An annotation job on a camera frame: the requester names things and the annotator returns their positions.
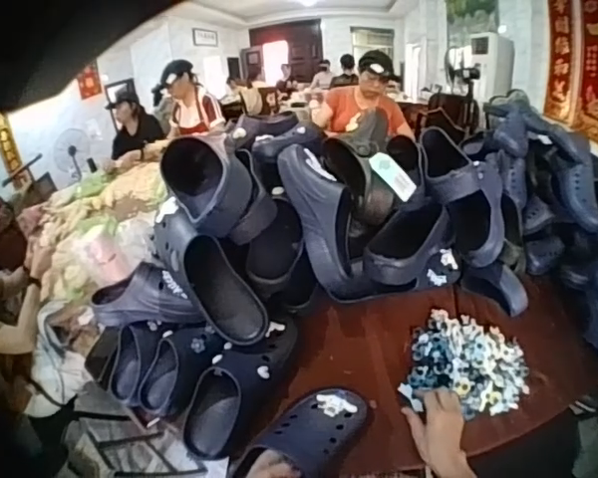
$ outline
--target hand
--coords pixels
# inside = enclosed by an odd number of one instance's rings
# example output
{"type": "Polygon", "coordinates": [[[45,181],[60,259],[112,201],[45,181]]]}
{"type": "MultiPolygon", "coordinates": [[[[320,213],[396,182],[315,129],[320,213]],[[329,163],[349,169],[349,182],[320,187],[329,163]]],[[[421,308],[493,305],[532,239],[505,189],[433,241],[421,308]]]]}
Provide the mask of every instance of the hand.
{"type": "Polygon", "coordinates": [[[39,241],[31,245],[31,277],[42,279],[45,272],[51,269],[51,256],[53,249],[49,246],[42,246],[39,241]]]}
{"type": "Polygon", "coordinates": [[[142,152],[138,149],[129,151],[118,158],[116,167],[119,169],[131,169],[135,162],[142,158],[142,152]]]}
{"type": "Polygon", "coordinates": [[[248,474],[248,478],[300,478],[301,473],[286,463],[278,463],[268,468],[248,474]]]}
{"type": "Polygon", "coordinates": [[[458,396],[446,388],[417,392],[426,406],[427,423],[411,409],[403,408],[421,458],[440,478],[475,477],[460,449],[464,421],[458,396]]]}
{"type": "Polygon", "coordinates": [[[115,162],[110,159],[105,159],[104,162],[102,163],[102,171],[105,172],[106,174],[113,172],[115,168],[116,168],[115,162]]]}

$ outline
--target finger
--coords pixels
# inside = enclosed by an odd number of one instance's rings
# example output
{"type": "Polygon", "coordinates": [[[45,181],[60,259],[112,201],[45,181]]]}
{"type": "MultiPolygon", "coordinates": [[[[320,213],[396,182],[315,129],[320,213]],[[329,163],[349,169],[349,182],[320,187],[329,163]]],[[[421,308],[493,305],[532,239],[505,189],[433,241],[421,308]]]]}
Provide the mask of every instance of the finger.
{"type": "Polygon", "coordinates": [[[403,407],[401,413],[406,416],[410,431],[412,432],[412,438],[415,440],[419,453],[425,450],[426,447],[426,426],[423,424],[421,418],[411,408],[403,407]]]}
{"type": "Polygon", "coordinates": [[[447,388],[439,388],[437,390],[437,397],[441,407],[447,411],[459,411],[460,400],[458,395],[447,388]]]}
{"type": "Polygon", "coordinates": [[[433,390],[417,390],[415,391],[415,396],[423,400],[427,413],[439,410],[441,408],[441,405],[439,404],[439,398],[433,390]]]}

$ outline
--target flower charm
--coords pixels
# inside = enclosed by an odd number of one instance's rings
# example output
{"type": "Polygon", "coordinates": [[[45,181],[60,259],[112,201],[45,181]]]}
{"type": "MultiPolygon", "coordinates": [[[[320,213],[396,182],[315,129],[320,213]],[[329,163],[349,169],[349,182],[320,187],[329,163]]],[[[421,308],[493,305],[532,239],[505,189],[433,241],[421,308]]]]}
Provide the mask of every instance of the flower charm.
{"type": "Polygon", "coordinates": [[[190,348],[196,354],[201,354],[203,351],[206,350],[206,342],[204,342],[199,337],[195,337],[192,341],[190,341],[190,348]]]}

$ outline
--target door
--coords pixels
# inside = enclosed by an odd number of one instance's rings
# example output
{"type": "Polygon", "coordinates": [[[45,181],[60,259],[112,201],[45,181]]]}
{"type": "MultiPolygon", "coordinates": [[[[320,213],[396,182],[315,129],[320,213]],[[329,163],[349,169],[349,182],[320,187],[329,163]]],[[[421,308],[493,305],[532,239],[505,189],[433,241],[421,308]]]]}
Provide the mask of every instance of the door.
{"type": "Polygon", "coordinates": [[[228,63],[228,76],[230,78],[242,78],[239,58],[228,57],[226,62],[228,63]]]}
{"type": "Polygon", "coordinates": [[[263,48],[250,47],[241,50],[241,78],[248,78],[248,73],[253,69],[259,69],[263,72],[263,48]]]}

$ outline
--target picture frame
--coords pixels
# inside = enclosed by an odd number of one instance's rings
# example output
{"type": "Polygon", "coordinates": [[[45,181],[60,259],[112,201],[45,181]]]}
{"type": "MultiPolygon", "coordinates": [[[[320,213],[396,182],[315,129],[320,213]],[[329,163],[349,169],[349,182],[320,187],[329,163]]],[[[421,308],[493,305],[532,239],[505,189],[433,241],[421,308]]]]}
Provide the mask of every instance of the picture frame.
{"type": "Polygon", "coordinates": [[[192,44],[196,47],[216,47],[219,38],[217,32],[213,30],[204,30],[203,28],[192,29],[192,44]]]}

